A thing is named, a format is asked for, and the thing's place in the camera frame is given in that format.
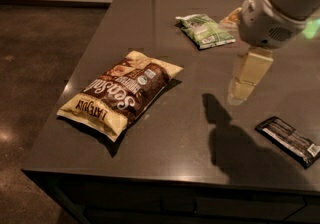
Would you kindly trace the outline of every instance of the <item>snack bag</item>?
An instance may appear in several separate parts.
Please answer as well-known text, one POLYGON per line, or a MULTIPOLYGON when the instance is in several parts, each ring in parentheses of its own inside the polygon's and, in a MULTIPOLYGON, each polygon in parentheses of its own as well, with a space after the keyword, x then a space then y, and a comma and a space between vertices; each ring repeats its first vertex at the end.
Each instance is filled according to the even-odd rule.
POLYGON ((63 105, 57 115, 85 124, 116 141, 181 70, 132 51, 63 105))
POLYGON ((235 38, 206 14, 176 17, 181 22, 181 30, 198 46, 207 49, 235 42, 235 38))
POLYGON ((227 17, 222 19, 219 23, 220 28, 225 29, 227 31, 238 30, 239 24, 239 15, 242 8, 238 7, 233 10, 227 17))

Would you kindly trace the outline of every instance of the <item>floor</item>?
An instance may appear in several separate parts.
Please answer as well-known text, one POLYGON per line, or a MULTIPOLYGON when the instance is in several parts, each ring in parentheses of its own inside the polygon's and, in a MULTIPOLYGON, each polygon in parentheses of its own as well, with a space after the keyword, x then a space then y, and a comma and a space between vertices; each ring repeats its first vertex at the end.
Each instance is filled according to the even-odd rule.
POLYGON ((20 169, 106 10, 0 5, 0 223, 75 223, 20 169))

